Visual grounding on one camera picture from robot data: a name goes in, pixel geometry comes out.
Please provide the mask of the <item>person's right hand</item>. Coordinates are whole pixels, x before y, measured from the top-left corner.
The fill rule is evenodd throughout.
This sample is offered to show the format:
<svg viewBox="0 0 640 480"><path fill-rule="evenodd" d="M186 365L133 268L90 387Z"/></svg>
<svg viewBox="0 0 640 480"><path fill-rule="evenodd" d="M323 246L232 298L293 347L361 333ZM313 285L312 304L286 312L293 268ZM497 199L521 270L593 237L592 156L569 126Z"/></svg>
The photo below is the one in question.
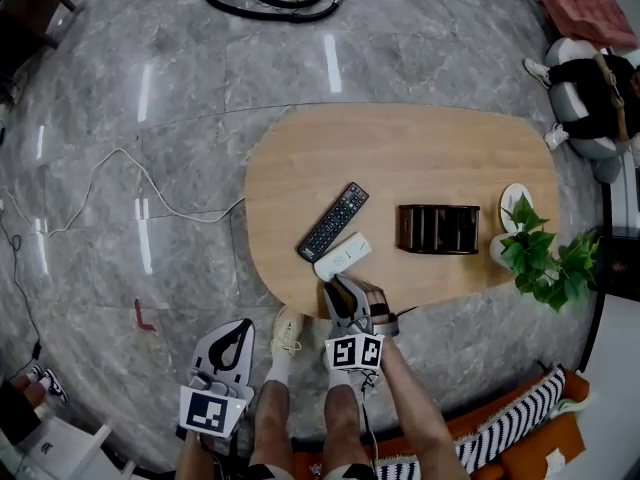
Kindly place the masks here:
<svg viewBox="0 0 640 480"><path fill-rule="evenodd" d="M369 291L366 296L372 323L375 325L388 323L391 312L384 293L380 290L373 290Z"/></svg>

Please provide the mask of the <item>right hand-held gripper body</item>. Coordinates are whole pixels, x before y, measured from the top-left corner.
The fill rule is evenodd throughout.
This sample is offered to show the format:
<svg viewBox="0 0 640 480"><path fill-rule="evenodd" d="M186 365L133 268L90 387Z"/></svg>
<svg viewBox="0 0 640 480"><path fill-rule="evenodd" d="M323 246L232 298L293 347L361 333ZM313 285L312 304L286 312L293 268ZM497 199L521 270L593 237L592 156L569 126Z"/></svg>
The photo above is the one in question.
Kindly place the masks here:
<svg viewBox="0 0 640 480"><path fill-rule="evenodd" d="M356 318L332 321L329 338L325 341L326 357L330 370L378 371L380 369L383 342L386 336L399 334L397 316L391 312L389 322L373 324L366 294L383 290L344 274L336 274L332 282L339 290L342 285L357 286L361 290L360 309Z"/></svg>

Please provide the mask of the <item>white box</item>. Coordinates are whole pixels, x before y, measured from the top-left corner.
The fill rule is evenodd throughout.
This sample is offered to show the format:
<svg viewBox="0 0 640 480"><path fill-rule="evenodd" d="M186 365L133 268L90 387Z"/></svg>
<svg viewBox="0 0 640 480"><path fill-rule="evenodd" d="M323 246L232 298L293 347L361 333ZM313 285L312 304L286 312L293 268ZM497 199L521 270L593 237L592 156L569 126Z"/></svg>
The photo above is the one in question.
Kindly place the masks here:
<svg viewBox="0 0 640 480"><path fill-rule="evenodd" d="M51 417L18 445L15 480L130 480L135 463L118 466L102 449L111 434L102 425L94 434Z"/></svg>

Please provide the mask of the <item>person's right leg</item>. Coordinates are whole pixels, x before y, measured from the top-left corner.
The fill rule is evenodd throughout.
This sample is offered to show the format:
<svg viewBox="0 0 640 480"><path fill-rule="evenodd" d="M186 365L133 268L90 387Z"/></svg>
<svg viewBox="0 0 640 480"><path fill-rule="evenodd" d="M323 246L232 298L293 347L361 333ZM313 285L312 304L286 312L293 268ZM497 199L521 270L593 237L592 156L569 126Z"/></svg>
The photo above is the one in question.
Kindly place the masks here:
<svg viewBox="0 0 640 480"><path fill-rule="evenodd" d="M354 464L362 464L370 469L370 459L360 439L360 410L345 371L329 371L324 417L326 438L323 446L323 476L326 479L342 477Z"/></svg>

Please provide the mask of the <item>oval wooden coffee table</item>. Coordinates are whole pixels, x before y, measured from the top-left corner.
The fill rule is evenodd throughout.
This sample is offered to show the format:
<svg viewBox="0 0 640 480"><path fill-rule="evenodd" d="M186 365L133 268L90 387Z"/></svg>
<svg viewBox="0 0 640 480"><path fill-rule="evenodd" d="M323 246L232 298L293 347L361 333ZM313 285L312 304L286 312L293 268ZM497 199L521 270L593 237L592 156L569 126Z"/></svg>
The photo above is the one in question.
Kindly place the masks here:
<svg viewBox="0 0 640 480"><path fill-rule="evenodd" d="M344 230L371 252L351 268L382 287L394 312L484 291L510 281L489 254L503 226L505 188L524 185L545 228L561 218L552 156L525 120L410 104L315 105L288 114L256 145L245 179L250 253L266 287L288 307L325 317L322 287L298 243L350 183L368 194ZM402 204L475 205L479 251L410 254L396 245Z"/></svg>

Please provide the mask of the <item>dark brown remote holder box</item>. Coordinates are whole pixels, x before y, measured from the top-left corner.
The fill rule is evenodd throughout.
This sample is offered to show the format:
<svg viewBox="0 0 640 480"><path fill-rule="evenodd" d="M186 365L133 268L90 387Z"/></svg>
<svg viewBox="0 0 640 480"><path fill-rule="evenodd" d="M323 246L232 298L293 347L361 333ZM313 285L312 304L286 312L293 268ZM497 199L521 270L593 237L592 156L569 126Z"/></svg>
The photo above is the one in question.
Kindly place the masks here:
<svg viewBox="0 0 640 480"><path fill-rule="evenodd" d="M477 254L479 215L479 206L400 205L396 246L412 254Z"/></svg>

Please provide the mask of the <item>person's left forearm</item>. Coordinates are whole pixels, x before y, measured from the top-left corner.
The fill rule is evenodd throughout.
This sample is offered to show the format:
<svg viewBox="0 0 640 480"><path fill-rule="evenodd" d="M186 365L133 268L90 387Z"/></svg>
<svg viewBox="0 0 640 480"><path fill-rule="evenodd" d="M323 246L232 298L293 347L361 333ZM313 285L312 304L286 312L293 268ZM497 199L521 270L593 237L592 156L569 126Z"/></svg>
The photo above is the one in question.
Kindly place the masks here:
<svg viewBox="0 0 640 480"><path fill-rule="evenodd" d="M197 433L188 431L179 455L175 480L215 480L214 455L205 450Z"/></svg>

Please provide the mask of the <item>black remote control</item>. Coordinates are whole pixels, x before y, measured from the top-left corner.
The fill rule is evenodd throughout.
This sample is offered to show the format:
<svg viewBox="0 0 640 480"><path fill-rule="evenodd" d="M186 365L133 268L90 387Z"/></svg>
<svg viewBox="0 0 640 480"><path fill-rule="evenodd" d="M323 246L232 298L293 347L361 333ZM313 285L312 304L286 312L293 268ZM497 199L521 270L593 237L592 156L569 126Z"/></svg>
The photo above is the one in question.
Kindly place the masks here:
<svg viewBox="0 0 640 480"><path fill-rule="evenodd" d="M368 199L369 194L351 182L302 239L297 253L310 263L320 259Z"/></svg>

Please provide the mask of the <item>white remote control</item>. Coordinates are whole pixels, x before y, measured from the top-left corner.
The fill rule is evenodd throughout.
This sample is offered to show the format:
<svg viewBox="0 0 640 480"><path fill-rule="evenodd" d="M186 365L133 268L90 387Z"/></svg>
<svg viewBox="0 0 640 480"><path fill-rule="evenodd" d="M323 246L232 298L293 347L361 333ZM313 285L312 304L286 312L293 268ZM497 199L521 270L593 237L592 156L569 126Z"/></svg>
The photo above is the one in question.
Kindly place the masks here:
<svg viewBox="0 0 640 480"><path fill-rule="evenodd" d="M371 246L364 235L356 232L337 247L324 254L313 264L315 274L328 282L371 252Z"/></svg>

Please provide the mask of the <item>black white striped blanket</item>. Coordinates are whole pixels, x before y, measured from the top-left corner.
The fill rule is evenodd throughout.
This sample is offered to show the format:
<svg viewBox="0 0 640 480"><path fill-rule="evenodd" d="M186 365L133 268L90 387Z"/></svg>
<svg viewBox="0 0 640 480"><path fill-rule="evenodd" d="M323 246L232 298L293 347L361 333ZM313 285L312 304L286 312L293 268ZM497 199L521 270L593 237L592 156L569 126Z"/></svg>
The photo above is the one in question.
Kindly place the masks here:
<svg viewBox="0 0 640 480"><path fill-rule="evenodd" d="M561 400L566 372L560 366L493 402L446 423L457 457L472 475L526 437Z"/></svg>

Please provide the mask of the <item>white beanbag seat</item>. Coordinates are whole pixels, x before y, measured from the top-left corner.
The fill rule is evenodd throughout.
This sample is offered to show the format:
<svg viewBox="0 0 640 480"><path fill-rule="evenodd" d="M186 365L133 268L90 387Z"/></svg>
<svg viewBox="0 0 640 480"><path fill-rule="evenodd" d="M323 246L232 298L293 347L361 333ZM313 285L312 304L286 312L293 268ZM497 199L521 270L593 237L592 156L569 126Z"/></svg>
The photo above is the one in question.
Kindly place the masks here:
<svg viewBox="0 0 640 480"><path fill-rule="evenodd" d="M547 66L556 66L570 60L588 58L596 54L596 48L588 41L562 38L548 50L545 57ZM588 115L587 109L578 95L575 85L561 83L549 90L551 105L561 122L575 121ZM630 142L618 142L608 137L597 139L570 139L571 146L583 157L602 161L626 153Z"/></svg>

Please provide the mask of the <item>grey round cushion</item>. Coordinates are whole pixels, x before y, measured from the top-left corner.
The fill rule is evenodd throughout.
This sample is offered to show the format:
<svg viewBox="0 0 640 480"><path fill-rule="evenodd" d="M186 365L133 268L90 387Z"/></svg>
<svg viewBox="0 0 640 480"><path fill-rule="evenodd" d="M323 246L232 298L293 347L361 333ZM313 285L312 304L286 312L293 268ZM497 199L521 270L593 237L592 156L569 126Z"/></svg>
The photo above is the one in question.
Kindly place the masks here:
<svg viewBox="0 0 640 480"><path fill-rule="evenodd" d="M620 156L594 160L594 177L602 184L612 184L616 181L622 165L623 162Z"/></svg>

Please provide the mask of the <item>person's leg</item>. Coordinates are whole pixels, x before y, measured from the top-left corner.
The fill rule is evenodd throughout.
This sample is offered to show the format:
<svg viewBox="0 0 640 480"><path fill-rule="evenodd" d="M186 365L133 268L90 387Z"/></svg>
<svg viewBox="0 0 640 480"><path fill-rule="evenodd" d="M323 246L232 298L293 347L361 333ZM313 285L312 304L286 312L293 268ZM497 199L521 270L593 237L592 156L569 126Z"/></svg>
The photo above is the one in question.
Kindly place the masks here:
<svg viewBox="0 0 640 480"><path fill-rule="evenodd" d="M345 371L329 371L324 417L326 438L323 446L323 476L326 479L342 477L354 464L362 464L370 469L370 459L360 439L360 410Z"/></svg>
<svg viewBox="0 0 640 480"><path fill-rule="evenodd" d="M250 465L263 464L293 476L294 457L288 434L288 376L268 373L256 406L254 445Z"/></svg>

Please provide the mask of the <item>person's left beige shoe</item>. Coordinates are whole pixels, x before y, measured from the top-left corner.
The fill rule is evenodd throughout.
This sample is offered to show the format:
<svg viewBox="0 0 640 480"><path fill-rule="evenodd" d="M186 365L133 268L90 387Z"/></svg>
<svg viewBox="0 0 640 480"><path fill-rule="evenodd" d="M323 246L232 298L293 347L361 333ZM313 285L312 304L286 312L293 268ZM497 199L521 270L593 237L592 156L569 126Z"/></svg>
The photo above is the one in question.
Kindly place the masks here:
<svg viewBox="0 0 640 480"><path fill-rule="evenodd" d="M304 326L305 317L286 306L278 312L272 332L272 357L293 357L301 349L299 337Z"/></svg>

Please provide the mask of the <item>orange sofa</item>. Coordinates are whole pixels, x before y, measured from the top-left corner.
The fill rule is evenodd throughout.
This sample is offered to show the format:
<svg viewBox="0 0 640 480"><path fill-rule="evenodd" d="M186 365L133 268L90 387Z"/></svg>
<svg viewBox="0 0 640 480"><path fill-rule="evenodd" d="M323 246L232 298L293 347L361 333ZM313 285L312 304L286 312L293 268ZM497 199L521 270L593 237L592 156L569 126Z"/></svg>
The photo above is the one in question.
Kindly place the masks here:
<svg viewBox="0 0 640 480"><path fill-rule="evenodd" d="M566 464L585 450L575 413L588 405L590 384L578 374L564 370L567 376L564 393L547 419L495 461L470 475L472 480L544 480L545 457L553 450L560 449Z"/></svg>

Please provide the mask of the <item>green potted plant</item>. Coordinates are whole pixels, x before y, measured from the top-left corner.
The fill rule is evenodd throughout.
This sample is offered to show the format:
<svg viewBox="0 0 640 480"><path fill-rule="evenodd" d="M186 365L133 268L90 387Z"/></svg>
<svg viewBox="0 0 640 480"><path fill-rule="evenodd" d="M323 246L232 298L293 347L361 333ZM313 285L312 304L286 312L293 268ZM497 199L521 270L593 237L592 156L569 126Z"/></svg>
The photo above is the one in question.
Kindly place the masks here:
<svg viewBox="0 0 640 480"><path fill-rule="evenodd" d="M553 252L556 235L545 230L547 221L538 216L524 195L506 214L516 232L498 241L498 259L514 276L518 291L556 312L569 302L585 298L595 284L599 246L595 234L581 233Z"/></svg>

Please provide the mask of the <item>person's left leg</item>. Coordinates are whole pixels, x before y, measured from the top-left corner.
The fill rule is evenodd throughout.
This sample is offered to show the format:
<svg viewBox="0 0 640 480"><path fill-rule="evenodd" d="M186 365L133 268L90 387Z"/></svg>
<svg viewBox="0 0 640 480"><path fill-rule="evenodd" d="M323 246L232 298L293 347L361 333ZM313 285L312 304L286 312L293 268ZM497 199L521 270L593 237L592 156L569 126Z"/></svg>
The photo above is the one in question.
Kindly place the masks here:
<svg viewBox="0 0 640 480"><path fill-rule="evenodd" d="M256 406L254 445L250 465L263 464L293 476L294 457L288 434L288 376L268 373Z"/></svg>

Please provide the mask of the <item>person's right forearm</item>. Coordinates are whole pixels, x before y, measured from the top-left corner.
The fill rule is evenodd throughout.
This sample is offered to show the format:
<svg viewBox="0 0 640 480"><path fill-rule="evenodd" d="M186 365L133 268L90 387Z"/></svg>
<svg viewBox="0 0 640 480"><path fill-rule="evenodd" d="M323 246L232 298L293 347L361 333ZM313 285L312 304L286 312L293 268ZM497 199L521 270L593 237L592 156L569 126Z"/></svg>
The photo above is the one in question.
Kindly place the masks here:
<svg viewBox="0 0 640 480"><path fill-rule="evenodd" d="M441 412L389 336L384 338L381 366L421 480L470 480Z"/></svg>

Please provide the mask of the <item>white round dish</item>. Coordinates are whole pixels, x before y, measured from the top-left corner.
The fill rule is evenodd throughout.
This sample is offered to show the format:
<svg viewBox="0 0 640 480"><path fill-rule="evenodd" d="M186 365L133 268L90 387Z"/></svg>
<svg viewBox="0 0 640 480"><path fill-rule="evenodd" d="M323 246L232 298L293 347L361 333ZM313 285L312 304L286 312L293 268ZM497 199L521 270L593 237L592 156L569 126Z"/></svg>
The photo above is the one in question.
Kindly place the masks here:
<svg viewBox="0 0 640 480"><path fill-rule="evenodd" d="M507 233L516 233L519 230L519 226L512 221L509 214L514 211L514 207L517 201L522 196L527 199L530 206L533 206L531 194L521 183L513 183L507 186L501 196L499 205L499 216L501 223Z"/></svg>

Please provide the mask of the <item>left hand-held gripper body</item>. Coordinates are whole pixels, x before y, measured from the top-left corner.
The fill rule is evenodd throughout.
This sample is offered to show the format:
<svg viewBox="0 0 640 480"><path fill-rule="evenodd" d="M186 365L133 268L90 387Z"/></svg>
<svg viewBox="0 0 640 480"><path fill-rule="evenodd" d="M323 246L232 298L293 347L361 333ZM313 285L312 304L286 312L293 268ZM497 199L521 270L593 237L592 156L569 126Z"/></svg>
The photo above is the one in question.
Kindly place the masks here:
<svg viewBox="0 0 640 480"><path fill-rule="evenodd" d="M250 370L215 370L208 359L213 331L197 343L187 370L187 384L180 387L179 424L200 434L228 439L255 395L249 385L252 362Z"/></svg>

